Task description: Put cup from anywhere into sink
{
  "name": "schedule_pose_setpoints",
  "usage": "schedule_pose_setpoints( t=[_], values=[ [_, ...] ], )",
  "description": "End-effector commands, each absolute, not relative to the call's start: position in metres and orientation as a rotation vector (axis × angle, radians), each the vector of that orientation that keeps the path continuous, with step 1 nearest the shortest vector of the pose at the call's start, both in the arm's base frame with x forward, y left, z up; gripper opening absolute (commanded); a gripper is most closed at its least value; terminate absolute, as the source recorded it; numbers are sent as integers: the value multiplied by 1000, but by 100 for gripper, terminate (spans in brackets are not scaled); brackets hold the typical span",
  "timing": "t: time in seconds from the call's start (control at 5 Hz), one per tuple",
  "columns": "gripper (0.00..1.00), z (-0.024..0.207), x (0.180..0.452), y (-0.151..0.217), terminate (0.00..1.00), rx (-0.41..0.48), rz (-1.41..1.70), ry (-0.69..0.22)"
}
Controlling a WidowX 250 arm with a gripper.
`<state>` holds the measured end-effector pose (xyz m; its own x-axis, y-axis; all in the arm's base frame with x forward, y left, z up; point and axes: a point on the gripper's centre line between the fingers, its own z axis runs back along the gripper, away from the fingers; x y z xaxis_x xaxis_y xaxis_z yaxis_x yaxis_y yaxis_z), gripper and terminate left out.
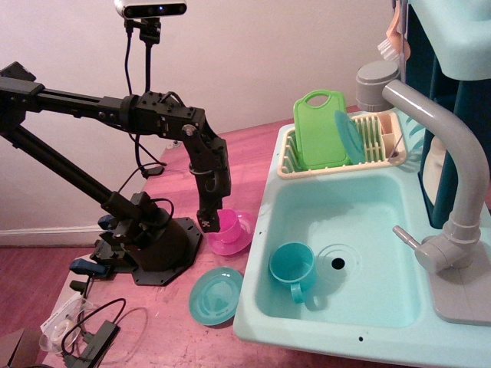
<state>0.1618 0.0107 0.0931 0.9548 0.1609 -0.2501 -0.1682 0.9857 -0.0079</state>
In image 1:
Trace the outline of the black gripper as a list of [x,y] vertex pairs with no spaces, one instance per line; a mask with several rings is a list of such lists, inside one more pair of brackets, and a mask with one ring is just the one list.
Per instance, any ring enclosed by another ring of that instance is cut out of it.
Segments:
[[197,219],[204,232],[219,232],[218,210],[222,201],[231,194],[231,177],[228,169],[198,172],[195,180],[199,192]]

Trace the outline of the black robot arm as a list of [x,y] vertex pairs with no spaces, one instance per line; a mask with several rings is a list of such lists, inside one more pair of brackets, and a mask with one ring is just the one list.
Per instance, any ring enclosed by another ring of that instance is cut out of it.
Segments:
[[[177,218],[145,192],[126,199],[103,186],[23,127],[27,113],[41,111],[183,143],[199,192],[196,217]],[[131,274],[138,285],[172,282],[193,265],[203,235],[220,229],[218,211],[231,192],[226,141],[209,127],[203,109],[185,106],[173,92],[114,98],[50,90],[15,62],[1,72],[1,135],[110,214],[110,227],[91,257],[106,270]]]

